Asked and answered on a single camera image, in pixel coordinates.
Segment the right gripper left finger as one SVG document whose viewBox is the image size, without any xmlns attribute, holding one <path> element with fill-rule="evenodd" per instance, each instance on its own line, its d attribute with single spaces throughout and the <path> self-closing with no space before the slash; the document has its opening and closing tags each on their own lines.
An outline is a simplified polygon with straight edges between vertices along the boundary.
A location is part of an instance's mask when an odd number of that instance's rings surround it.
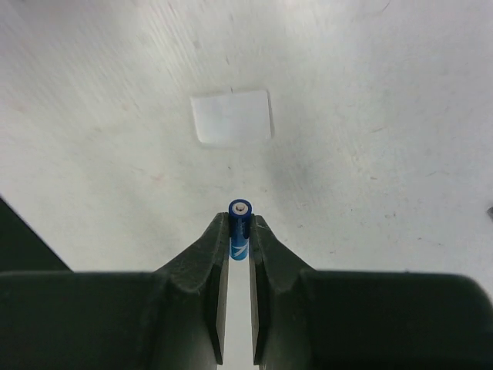
<svg viewBox="0 0 493 370">
<path fill-rule="evenodd" d="M 215 369 L 227 220 L 154 272 L 1 272 L 3 369 Z"/>
</svg>

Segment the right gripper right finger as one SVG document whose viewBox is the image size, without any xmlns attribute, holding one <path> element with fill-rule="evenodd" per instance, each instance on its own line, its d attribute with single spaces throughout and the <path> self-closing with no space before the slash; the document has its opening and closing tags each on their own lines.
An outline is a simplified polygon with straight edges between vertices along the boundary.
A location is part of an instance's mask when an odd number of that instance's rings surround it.
<svg viewBox="0 0 493 370">
<path fill-rule="evenodd" d="M 250 227 L 253 362 L 261 369 L 490 369 L 492 303 L 456 274 L 321 271 Z"/>
</svg>

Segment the blue battery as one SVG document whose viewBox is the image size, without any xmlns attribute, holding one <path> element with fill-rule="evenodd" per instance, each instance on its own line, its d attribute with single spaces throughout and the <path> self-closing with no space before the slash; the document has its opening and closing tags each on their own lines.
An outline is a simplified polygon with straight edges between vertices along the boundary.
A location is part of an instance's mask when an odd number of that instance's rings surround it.
<svg viewBox="0 0 493 370">
<path fill-rule="evenodd" d="M 247 200 L 233 200 L 229 205 L 230 257 L 235 261 L 248 256 L 252 213 L 253 208 Z"/>
</svg>

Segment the white battery cover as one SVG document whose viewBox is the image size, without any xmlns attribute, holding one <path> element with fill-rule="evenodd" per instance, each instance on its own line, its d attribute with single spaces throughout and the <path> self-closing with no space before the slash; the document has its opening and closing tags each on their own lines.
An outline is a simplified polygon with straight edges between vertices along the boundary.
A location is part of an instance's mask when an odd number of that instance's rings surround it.
<svg viewBox="0 0 493 370">
<path fill-rule="evenodd" d="M 273 137 L 266 90 L 229 91 L 190 98 L 197 139 L 206 146 L 243 147 Z"/>
</svg>

